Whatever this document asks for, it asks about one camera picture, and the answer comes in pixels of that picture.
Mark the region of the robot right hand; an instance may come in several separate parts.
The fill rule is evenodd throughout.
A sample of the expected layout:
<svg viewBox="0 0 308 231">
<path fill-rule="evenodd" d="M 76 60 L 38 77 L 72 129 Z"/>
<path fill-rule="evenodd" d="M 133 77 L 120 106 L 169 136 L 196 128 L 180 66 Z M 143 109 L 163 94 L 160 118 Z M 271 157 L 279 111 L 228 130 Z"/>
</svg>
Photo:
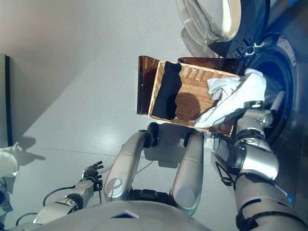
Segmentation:
<svg viewBox="0 0 308 231">
<path fill-rule="evenodd" d="M 276 114 L 284 101 L 285 91 L 278 91 L 274 94 L 265 94 L 264 101 L 250 101 L 246 102 L 245 109 L 253 109 L 253 110 L 268 110 L 273 114 Z"/>
</svg>

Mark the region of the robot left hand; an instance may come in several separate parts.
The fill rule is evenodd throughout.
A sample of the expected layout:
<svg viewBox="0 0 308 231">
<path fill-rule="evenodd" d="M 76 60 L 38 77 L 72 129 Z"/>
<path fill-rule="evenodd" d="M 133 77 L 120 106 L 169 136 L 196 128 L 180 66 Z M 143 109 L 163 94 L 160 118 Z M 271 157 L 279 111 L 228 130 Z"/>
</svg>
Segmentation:
<svg viewBox="0 0 308 231">
<path fill-rule="evenodd" d="M 108 172 L 112 167 L 112 164 L 104 166 L 102 161 L 99 161 L 87 168 L 83 171 L 82 178 L 83 179 L 95 179 L 98 180 L 101 178 L 103 173 Z"/>
</svg>

